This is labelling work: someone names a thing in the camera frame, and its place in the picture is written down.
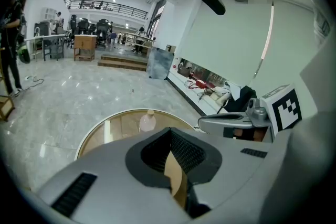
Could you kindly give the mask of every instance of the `air vent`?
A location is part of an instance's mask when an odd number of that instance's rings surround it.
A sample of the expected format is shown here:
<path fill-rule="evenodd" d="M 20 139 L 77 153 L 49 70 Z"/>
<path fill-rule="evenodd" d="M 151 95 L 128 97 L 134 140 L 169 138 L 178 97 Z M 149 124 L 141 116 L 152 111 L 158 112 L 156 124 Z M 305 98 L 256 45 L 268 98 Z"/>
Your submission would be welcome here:
<path fill-rule="evenodd" d="M 51 207 L 70 217 L 96 178 L 95 175 L 82 173 Z"/>
<path fill-rule="evenodd" d="M 244 148 L 240 152 L 259 158 L 265 158 L 267 155 L 267 152 L 265 151 L 257 151 L 253 150 L 252 148 Z"/>

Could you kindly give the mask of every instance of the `wooden stand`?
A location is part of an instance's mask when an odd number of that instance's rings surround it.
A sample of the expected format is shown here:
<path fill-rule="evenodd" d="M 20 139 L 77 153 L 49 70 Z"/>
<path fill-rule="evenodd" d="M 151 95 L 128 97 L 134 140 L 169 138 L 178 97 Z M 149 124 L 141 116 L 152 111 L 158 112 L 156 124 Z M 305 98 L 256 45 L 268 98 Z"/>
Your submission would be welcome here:
<path fill-rule="evenodd" d="M 73 60 L 89 60 L 92 61 L 95 57 L 95 49 L 96 49 L 96 40 L 97 36 L 92 35 L 75 35 L 75 44 L 74 44 L 74 53 Z M 90 50 L 89 55 L 80 55 L 80 50 Z"/>
<path fill-rule="evenodd" d="M 1 52 L 4 50 L 5 48 L 0 49 L 0 73 L 1 73 L 0 82 L 5 83 L 4 73 L 2 70 L 2 63 L 1 63 Z M 15 107 L 14 107 L 12 98 L 8 94 L 6 84 L 5 84 L 5 89 L 6 89 L 5 95 L 0 94 L 0 120 L 8 121 L 8 116 L 11 113 L 11 111 L 15 109 Z"/>

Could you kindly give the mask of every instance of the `red object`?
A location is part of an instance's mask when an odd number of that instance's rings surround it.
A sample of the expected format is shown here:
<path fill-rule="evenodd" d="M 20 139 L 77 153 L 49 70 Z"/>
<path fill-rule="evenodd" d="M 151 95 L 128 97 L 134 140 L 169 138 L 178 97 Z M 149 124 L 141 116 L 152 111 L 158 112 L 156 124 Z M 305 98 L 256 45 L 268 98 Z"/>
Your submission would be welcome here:
<path fill-rule="evenodd" d="M 201 80 L 196 81 L 196 86 L 200 87 L 201 89 L 207 88 L 207 85 Z"/>

